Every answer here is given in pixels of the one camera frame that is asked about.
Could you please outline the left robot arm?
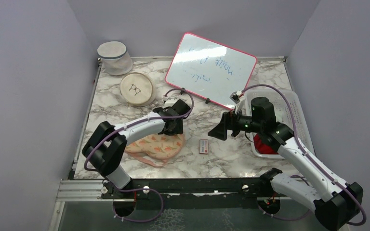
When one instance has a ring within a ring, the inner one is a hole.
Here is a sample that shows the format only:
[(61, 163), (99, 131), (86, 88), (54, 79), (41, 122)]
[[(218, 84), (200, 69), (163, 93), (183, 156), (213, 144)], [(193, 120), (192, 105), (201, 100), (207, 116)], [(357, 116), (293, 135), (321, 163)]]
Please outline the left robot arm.
[(86, 158), (85, 170), (98, 172), (111, 182), (119, 197), (129, 196), (132, 193), (132, 179), (120, 165), (126, 147), (148, 135), (178, 134), (177, 128), (192, 109), (193, 105), (178, 99), (172, 106), (155, 108), (128, 123), (100, 123), (81, 151)]

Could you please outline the floral mesh laundry bag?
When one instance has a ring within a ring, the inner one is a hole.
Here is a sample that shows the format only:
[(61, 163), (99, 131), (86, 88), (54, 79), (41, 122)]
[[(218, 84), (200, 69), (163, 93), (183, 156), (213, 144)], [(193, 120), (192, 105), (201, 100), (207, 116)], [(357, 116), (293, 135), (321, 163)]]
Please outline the floral mesh laundry bag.
[(172, 136), (153, 134), (128, 145), (125, 153), (144, 164), (153, 167), (163, 167), (184, 146), (184, 134), (175, 134)]

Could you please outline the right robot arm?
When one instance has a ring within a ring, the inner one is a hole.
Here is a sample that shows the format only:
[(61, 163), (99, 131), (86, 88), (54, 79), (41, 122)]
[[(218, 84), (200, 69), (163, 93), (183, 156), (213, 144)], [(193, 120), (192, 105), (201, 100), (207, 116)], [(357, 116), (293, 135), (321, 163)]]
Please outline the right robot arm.
[(290, 197), (312, 211), (330, 231), (349, 224), (362, 211), (363, 188), (334, 174), (305, 148), (290, 127), (276, 120), (274, 106), (266, 97), (251, 100), (251, 116), (234, 110), (224, 112), (208, 136), (225, 141), (228, 131), (233, 137), (241, 131), (258, 134), (262, 143), (293, 164), (310, 183), (308, 186), (272, 168), (260, 176), (263, 195), (276, 192)]

